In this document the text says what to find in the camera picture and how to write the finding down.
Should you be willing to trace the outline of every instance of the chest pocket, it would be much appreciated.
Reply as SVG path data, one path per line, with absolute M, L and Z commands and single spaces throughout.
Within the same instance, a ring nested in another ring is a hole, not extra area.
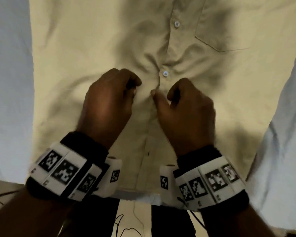
M 250 47 L 264 0 L 205 0 L 195 36 L 215 50 Z

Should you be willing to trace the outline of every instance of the person's leg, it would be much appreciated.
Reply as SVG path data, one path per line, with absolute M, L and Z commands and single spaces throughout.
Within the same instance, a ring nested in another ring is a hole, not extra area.
M 91 195 L 76 203 L 58 237 L 111 237 L 120 200 Z
M 152 205 L 151 236 L 195 237 L 195 229 L 187 211 Z

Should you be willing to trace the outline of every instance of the white button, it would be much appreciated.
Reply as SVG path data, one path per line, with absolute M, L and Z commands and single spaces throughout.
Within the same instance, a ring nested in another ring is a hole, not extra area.
M 175 28 L 178 28 L 178 27 L 180 26 L 180 23 L 179 23 L 178 21 L 176 21 L 176 22 L 174 23 L 174 26 L 175 26 Z
M 163 76 L 164 76 L 164 77 L 167 77 L 168 75 L 169 75 L 169 72 L 167 72 L 167 71 L 164 71 L 164 72 L 163 72 Z

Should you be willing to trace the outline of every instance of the button-up shirt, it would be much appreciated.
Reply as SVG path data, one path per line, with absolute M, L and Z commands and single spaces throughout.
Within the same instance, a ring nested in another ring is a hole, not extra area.
M 120 189 L 159 193 L 176 156 L 150 90 L 181 78 L 211 97 L 216 146 L 245 178 L 296 57 L 296 0 L 30 0 L 33 159 L 75 129 L 88 87 L 111 68 L 143 81 L 110 149 Z

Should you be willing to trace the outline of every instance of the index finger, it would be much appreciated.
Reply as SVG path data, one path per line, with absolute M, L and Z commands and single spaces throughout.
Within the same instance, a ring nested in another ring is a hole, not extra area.
M 141 85 L 141 79 L 128 69 L 122 69 L 116 74 L 116 82 L 123 88 L 132 89 Z
M 184 97 L 187 93 L 197 90 L 193 83 L 187 79 L 182 78 L 178 80 L 169 90 L 167 99 L 170 101 L 178 101 L 178 98 Z

